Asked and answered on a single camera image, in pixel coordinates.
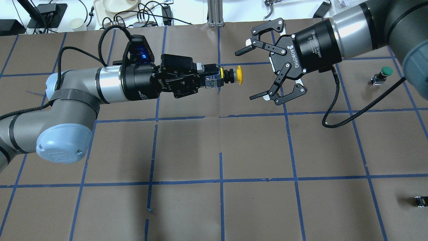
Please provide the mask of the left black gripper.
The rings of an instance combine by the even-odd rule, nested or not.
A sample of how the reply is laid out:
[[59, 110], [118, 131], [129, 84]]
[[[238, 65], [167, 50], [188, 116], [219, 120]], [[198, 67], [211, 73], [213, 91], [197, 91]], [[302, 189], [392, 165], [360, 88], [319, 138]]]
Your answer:
[[221, 78], [204, 77], [219, 73], [216, 64], [194, 63], [191, 57], [162, 54], [158, 66], [125, 61], [121, 67], [121, 81], [124, 96], [129, 101], [156, 99], [162, 92], [182, 98], [197, 93], [200, 87], [221, 87]]

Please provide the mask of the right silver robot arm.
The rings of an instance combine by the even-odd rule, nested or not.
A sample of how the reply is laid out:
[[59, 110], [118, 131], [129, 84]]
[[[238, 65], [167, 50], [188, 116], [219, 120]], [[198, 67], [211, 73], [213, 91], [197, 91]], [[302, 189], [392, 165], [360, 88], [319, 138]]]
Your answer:
[[350, 59], [390, 46], [406, 80], [427, 99], [428, 6], [426, 0], [368, 0], [306, 29], [286, 33], [286, 22], [277, 18], [251, 29], [241, 56], [255, 48], [269, 52], [277, 75], [269, 90], [251, 96], [281, 105], [298, 97], [296, 91], [279, 96], [286, 79], [299, 83], [314, 71], [329, 70]]

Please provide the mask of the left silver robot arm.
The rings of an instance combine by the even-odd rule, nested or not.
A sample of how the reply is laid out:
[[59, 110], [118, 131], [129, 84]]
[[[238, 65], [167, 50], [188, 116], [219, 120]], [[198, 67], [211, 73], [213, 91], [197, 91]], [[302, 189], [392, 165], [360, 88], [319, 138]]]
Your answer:
[[163, 54], [161, 59], [156, 66], [124, 57], [121, 65], [52, 74], [47, 104], [1, 116], [1, 170], [29, 153], [53, 163], [78, 162], [87, 154], [101, 105], [156, 99], [162, 92], [182, 98], [234, 78], [234, 71], [224, 73], [190, 57]]

